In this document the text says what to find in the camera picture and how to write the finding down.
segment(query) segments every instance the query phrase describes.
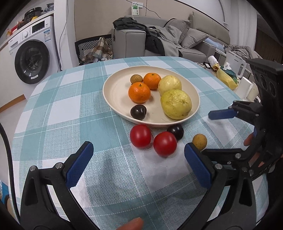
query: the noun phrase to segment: washing machine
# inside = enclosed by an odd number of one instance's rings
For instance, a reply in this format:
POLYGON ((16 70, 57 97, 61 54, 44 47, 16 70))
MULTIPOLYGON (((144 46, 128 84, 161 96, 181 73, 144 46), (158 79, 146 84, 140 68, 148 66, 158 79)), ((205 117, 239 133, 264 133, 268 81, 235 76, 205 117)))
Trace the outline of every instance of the washing machine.
POLYGON ((26 99, 40 81, 60 71, 53 16, 23 29, 9 40, 8 47, 17 76, 25 84, 26 99))

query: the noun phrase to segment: plaid cloth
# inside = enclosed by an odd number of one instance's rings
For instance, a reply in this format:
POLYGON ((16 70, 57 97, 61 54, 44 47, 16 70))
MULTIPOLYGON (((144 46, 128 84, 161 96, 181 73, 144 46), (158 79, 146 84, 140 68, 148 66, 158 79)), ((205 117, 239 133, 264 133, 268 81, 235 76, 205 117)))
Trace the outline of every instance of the plaid cloth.
POLYGON ((113 59, 113 52, 110 49, 107 41, 104 37, 101 37, 98 44, 89 52, 83 59, 86 63, 107 61, 113 59))
MULTIPOLYGON (((206 189, 192 172, 178 174, 178 167, 188 165, 183 154, 176 167, 170 167, 174 157, 154 165, 141 157, 129 140, 134 124, 115 114, 103 98, 102 87, 111 74, 137 65, 172 70, 197 88, 200 108, 183 123, 185 134, 178 147, 203 133, 208 148, 244 149, 243 141, 253 131, 252 125, 238 118, 214 122, 207 118, 210 110, 227 108, 239 98, 196 63, 178 57, 132 57, 79 66, 43 80, 20 117, 12 144, 19 206, 31 165, 47 168, 64 162, 88 140, 94 145, 94 154, 71 191, 99 228, 116 229, 139 216, 145 221, 144 229, 175 230, 192 213, 206 189), (175 174, 174 181, 165 178, 163 184, 158 183, 155 176, 166 174, 175 174)), ((152 129, 152 133, 155 136, 163 130, 152 129)), ((260 219, 268 206, 266 177, 259 177, 253 185, 260 219)), ((225 188, 212 217, 219 213, 227 192, 225 188)), ((60 215, 67 218, 51 186, 50 193, 60 215)))

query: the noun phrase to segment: yellow bag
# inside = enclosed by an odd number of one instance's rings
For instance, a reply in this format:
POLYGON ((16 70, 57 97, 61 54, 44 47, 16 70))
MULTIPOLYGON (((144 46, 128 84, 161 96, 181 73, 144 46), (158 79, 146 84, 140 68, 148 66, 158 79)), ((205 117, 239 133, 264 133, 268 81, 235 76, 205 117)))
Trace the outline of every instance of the yellow bag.
POLYGON ((231 90, 238 86, 234 80, 220 68, 217 70, 217 78, 227 85, 231 90))

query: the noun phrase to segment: teal and white tablecloth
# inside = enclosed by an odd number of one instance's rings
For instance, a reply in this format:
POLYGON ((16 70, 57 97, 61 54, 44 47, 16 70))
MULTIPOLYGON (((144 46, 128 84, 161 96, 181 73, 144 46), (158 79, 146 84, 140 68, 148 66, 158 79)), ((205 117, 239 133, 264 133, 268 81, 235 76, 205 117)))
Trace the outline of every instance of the teal and white tablecloth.
MULTIPOLYGON (((243 148, 253 126, 240 119, 211 121, 211 110, 224 109, 239 99, 222 82, 196 63, 178 57, 133 57, 98 62, 65 70, 43 80, 34 90, 20 117, 12 144, 14 180, 20 206, 28 169, 53 167, 64 162, 87 140, 94 154, 72 193, 101 229, 115 229, 141 217, 144 229, 177 229, 192 213, 206 189, 200 187, 184 158, 184 145, 197 133, 208 148, 243 148), (184 137, 173 157, 164 159, 152 149, 133 147, 134 126, 118 116, 102 95, 104 81, 114 72, 137 65, 172 70, 197 88, 200 108, 183 123, 184 137)), ((152 129, 157 135, 163 129, 152 129)), ((253 182, 258 219, 268 206, 267 182, 253 182)), ((66 218, 50 188, 55 206, 66 218)), ((214 210, 217 216, 226 188, 214 210)))

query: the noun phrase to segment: black and white patterned basket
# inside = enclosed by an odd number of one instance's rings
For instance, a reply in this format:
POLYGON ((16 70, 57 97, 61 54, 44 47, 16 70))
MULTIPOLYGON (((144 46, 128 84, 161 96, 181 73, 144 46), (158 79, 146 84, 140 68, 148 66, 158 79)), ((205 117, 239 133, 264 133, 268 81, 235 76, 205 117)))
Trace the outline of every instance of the black and white patterned basket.
POLYGON ((95 36, 95 37, 91 37, 91 38, 85 38, 85 39, 82 39, 82 40, 75 42, 76 53, 77 53, 79 62, 83 62, 82 61, 83 58, 84 58, 83 52, 85 50, 93 49, 97 45, 97 43, 98 43, 98 41, 101 37, 105 37, 109 46, 112 45, 111 34, 95 36))

